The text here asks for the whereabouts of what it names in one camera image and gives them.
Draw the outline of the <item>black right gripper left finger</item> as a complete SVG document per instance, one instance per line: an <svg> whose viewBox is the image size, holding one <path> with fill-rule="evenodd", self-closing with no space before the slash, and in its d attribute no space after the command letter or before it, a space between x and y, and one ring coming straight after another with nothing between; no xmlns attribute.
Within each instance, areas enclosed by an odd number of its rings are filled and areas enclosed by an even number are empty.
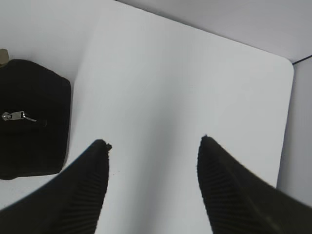
<svg viewBox="0 0 312 234"><path fill-rule="evenodd" d="M109 180L111 145L95 140L41 188L0 212L2 234L93 234Z"/></svg>

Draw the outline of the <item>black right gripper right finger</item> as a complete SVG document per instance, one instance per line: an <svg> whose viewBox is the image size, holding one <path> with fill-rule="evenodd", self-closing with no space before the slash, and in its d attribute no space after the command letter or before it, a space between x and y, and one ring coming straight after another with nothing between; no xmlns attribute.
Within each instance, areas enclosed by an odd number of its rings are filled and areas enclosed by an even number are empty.
<svg viewBox="0 0 312 234"><path fill-rule="evenodd" d="M311 207L266 183L203 136L197 177L214 234L310 234Z"/></svg>

